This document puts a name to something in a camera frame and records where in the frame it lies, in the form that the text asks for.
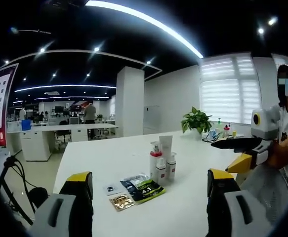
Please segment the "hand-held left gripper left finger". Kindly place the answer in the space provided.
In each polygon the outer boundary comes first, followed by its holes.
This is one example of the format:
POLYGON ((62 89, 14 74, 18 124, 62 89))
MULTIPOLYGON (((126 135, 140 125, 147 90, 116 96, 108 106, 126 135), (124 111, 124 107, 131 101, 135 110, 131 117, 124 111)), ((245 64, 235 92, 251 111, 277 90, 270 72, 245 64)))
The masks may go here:
POLYGON ((36 209, 30 227, 32 237, 91 237, 93 222, 92 173, 73 174, 59 193, 47 194, 44 188, 30 191, 36 209))

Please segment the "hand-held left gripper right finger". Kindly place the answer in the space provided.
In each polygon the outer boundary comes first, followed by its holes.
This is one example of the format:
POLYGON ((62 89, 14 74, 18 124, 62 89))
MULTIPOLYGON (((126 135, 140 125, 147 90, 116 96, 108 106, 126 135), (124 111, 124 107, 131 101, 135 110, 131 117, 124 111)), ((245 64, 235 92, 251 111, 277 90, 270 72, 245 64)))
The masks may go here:
POLYGON ((264 206, 223 170, 207 172, 208 237, 266 237, 272 225, 264 206))

